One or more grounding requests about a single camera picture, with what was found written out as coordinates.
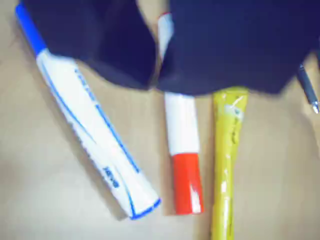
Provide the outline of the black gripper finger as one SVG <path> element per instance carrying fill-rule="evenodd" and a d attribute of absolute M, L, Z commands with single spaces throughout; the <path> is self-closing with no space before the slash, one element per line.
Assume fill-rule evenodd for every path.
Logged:
<path fill-rule="evenodd" d="M 205 95 L 279 93 L 316 48 L 317 0 L 171 0 L 174 33 L 157 88 Z"/>
<path fill-rule="evenodd" d="M 134 0 L 24 0 L 50 52 L 79 60 L 107 81 L 149 89 L 154 37 Z"/>

